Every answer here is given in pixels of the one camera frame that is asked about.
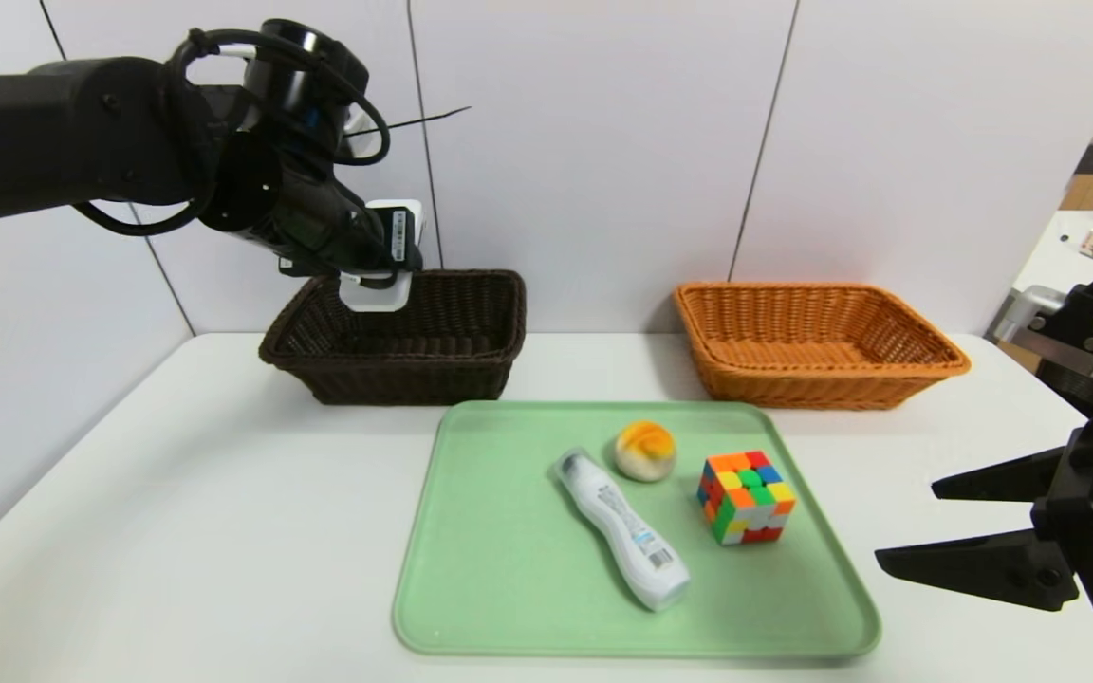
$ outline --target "white bottle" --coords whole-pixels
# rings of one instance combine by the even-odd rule
[[[585,449],[572,449],[555,462],[576,507],[607,538],[626,585],[647,609],[660,611],[680,600],[690,570],[678,552],[630,508],[619,485]]]

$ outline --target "wicker basket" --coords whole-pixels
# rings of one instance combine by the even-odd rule
[[[497,399],[526,337],[526,288],[512,271],[425,271],[407,306],[356,314],[339,281],[307,282],[277,317],[260,357],[329,405],[449,407]]]
[[[673,296],[715,399],[897,407],[971,363],[888,291],[861,284],[685,284]]]

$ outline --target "orange wicker basket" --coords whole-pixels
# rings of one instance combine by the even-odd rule
[[[713,399],[880,410],[972,367],[875,286],[709,282],[681,285],[673,297]]]

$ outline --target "dark brown wicker basket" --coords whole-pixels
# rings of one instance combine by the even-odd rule
[[[307,282],[260,357],[329,405],[450,407],[497,399],[526,337],[526,285],[505,270],[415,273],[407,306],[356,314],[339,281]]]

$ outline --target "white wall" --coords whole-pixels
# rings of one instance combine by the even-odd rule
[[[365,96],[387,122],[421,116],[407,4],[402,1],[285,0],[47,0],[69,58],[138,55],[166,61],[190,27],[259,31],[268,17],[290,17],[339,39],[369,70]],[[197,83],[242,83],[242,61],[210,58],[193,70]],[[444,104],[456,108],[458,104]],[[446,119],[430,126],[451,126]],[[365,199],[420,199],[427,209],[422,237],[428,268],[439,268],[433,196],[420,126],[391,133],[391,152],[373,167],[338,169]],[[142,208],[143,220],[163,215]],[[304,281],[277,272],[277,257],[195,222],[153,239],[171,284],[197,333],[268,329]]]
[[[0,0],[0,73],[58,52],[35,0]],[[140,239],[73,209],[0,220],[0,516],[190,337]]]
[[[983,332],[1092,133],[1093,0],[802,0],[733,278]]]
[[[444,261],[513,268],[529,329],[678,325],[724,280],[794,0],[413,1]]]

